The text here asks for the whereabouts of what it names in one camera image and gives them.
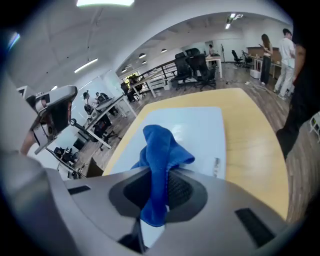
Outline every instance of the white shirt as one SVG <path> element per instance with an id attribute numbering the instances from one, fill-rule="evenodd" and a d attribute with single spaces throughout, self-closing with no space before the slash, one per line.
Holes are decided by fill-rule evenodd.
<path id="1" fill-rule="evenodd" d="M 281 54 L 281 62 L 290 68 L 295 68 L 295 59 L 291 57 L 290 51 L 295 52 L 294 43 L 289 38 L 282 38 L 279 43 L 279 51 Z"/>

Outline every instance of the black rectangle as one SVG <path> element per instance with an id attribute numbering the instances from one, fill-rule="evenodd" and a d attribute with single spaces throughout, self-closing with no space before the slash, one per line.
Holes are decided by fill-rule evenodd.
<path id="1" fill-rule="evenodd" d="M 275 238 L 269 228 L 249 208 L 239 209 L 235 214 L 249 233 L 257 247 L 262 247 Z"/>
<path id="2" fill-rule="evenodd" d="M 84 185 L 84 186 L 77 186 L 77 187 L 69 188 L 68 191 L 69 191 L 70 195 L 75 195 L 75 194 L 78 194 L 78 193 L 81 193 L 81 192 L 84 192 L 84 191 L 87 191 L 90 189 L 91 189 L 90 187 L 88 187 L 87 185 Z"/>

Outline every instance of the black mesh grille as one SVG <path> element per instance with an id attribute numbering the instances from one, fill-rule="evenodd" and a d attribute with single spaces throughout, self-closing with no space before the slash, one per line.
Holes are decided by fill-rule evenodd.
<path id="1" fill-rule="evenodd" d="M 142 177 L 125 186 L 123 193 L 129 201 L 142 210 L 151 193 L 151 172 L 148 171 Z"/>
<path id="2" fill-rule="evenodd" d="M 189 183 L 169 172 L 167 192 L 169 208 L 173 210 L 191 198 L 193 188 Z"/>

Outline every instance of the blue towel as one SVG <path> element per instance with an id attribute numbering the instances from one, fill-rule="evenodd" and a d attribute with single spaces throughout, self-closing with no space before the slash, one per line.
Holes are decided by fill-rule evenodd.
<path id="1" fill-rule="evenodd" d="M 153 227 L 165 224 L 168 203 L 168 172 L 180 164 L 191 164 L 195 157 L 180 146 L 172 133 L 160 125 L 147 125 L 143 129 L 146 146 L 140 160 L 132 168 L 149 166 L 151 169 L 150 198 L 140 213 L 140 219 Z"/>

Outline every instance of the white tray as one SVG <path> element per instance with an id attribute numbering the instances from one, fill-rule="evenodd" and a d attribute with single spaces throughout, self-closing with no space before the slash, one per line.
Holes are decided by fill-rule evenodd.
<path id="1" fill-rule="evenodd" d="M 194 157 L 185 168 L 217 178 L 226 176 L 226 140 L 221 109 L 218 107 L 177 107 L 157 109 L 142 121 L 136 133 L 113 166 L 111 174 L 130 170 L 138 162 L 140 151 L 147 145 L 143 128 L 160 125 L 169 129 L 174 139 Z"/>

